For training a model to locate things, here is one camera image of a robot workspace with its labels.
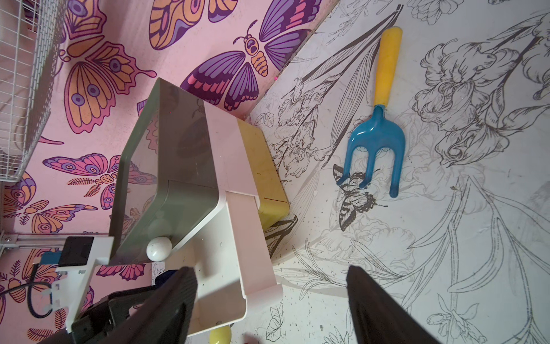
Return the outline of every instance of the yellow handle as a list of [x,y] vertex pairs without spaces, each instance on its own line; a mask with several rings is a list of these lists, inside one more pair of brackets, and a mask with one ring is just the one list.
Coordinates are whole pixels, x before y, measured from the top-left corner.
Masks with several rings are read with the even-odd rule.
[[376,68],[375,105],[388,106],[402,35],[403,30],[397,26],[382,33],[378,67]]

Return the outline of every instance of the yellow egg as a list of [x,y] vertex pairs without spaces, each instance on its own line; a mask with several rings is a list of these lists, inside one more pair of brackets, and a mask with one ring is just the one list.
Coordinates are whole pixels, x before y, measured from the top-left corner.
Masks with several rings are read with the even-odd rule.
[[231,327],[229,325],[210,331],[210,344],[231,343]]

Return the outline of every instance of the black butterfly drawing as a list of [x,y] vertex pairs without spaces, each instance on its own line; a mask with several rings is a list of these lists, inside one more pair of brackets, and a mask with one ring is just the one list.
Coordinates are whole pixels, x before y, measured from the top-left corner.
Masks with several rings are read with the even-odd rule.
[[[334,175],[335,181],[342,177],[343,172],[343,167],[336,164],[332,167],[332,175]],[[365,179],[364,172],[355,172],[344,184],[340,185],[340,189],[344,194],[344,201],[342,202],[340,214],[338,215],[338,221],[342,232],[355,221],[357,213],[362,214],[374,208],[375,205],[380,205],[376,203],[376,199],[373,195],[368,193],[365,189],[359,188],[359,183],[361,183],[363,179]]]

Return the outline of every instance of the wire rack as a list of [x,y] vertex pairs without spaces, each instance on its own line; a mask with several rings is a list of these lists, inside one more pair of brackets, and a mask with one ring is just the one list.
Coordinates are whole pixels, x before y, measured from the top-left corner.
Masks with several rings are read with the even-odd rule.
[[0,181],[18,181],[50,116],[66,0],[0,0]]

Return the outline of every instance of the pink wall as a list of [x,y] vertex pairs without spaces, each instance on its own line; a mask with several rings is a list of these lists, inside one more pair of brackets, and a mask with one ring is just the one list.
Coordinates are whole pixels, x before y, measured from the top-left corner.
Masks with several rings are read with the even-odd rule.
[[[107,233],[116,156],[156,77],[182,84],[245,118],[278,68],[305,41],[305,29],[316,28],[336,1],[210,0],[212,6],[206,0],[69,1],[51,116],[23,180],[4,188],[2,229],[42,235]],[[245,49],[244,39],[235,39],[247,30],[251,36]],[[232,80],[244,86],[232,87]],[[13,284],[27,278],[21,274],[30,254],[19,250],[2,256],[2,288],[8,288],[10,279]],[[91,284],[95,301],[116,290],[148,285],[151,267],[102,269],[100,275]],[[40,336],[27,336],[30,328],[43,329],[42,334],[55,331],[54,315],[32,318],[26,303],[18,302],[22,297],[0,300],[1,338],[32,342]],[[42,302],[38,293],[33,298]]]

